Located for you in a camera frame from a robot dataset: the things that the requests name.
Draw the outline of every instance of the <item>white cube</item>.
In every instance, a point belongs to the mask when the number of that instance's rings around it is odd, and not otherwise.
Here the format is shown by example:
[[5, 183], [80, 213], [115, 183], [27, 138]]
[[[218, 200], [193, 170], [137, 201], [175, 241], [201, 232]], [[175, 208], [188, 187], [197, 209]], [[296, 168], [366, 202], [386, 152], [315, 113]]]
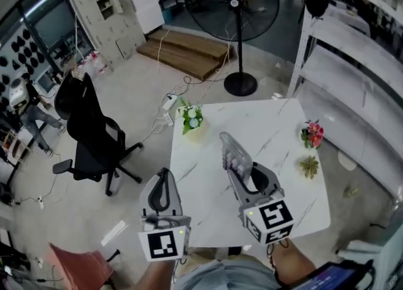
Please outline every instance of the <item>white cube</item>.
[[244, 210], [244, 226], [260, 244], [287, 238], [293, 228], [293, 217], [285, 198]]
[[177, 260], [187, 254], [190, 229], [178, 226], [139, 233], [147, 261]]

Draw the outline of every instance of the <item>standing fan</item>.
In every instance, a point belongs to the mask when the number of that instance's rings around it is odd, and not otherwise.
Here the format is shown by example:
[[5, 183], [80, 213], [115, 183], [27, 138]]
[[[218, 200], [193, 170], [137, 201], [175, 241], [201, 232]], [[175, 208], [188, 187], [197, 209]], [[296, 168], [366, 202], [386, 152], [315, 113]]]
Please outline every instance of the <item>standing fan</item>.
[[279, 0], [184, 0], [198, 26], [210, 35], [228, 42], [238, 42], [239, 71], [224, 80], [225, 90], [235, 96], [248, 96], [258, 82], [243, 71], [242, 42], [252, 40], [274, 23]]

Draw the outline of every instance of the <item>marble table top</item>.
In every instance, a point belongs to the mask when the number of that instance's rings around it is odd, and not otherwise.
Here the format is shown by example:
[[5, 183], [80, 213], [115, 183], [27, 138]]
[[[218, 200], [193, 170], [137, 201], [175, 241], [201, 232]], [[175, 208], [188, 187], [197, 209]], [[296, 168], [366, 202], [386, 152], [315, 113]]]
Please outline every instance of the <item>marble table top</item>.
[[[222, 168], [219, 133], [230, 133], [255, 162], [271, 169], [293, 207], [291, 238], [330, 225], [329, 203], [319, 156], [306, 149], [299, 131], [307, 121], [296, 99], [205, 104], [201, 107], [208, 130], [200, 143], [182, 135], [183, 119], [175, 121], [171, 171], [176, 179], [183, 214], [190, 216], [191, 247], [236, 247], [256, 240], [245, 229], [226, 171]], [[298, 161], [315, 155], [319, 170], [306, 179]]]

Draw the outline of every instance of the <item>fan base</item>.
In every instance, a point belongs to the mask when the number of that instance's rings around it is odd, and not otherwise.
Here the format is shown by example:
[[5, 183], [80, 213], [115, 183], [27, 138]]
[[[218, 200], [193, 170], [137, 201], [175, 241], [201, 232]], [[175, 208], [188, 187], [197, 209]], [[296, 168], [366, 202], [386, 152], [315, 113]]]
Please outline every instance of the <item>fan base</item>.
[[233, 96], [248, 96], [256, 91], [258, 82], [249, 73], [235, 72], [225, 78], [224, 87]]

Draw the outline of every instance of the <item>jeans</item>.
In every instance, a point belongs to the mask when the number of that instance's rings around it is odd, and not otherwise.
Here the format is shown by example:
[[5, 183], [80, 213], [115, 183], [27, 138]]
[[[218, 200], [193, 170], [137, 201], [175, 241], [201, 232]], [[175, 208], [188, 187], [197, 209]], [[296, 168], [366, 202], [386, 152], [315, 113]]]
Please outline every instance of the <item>jeans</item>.
[[44, 123], [51, 125], [54, 128], [60, 128], [62, 124], [58, 122], [50, 114], [43, 112], [38, 106], [30, 105], [27, 107], [25, 112], [21, 115], [21, 122], [24, 124], [25, 128], [33, 135], [35, 141], [43, 148], [45, 152], [50, 150], [50, 147], [46, 143], [40, 134], [39, 128], [35, 120], [42, 120]]

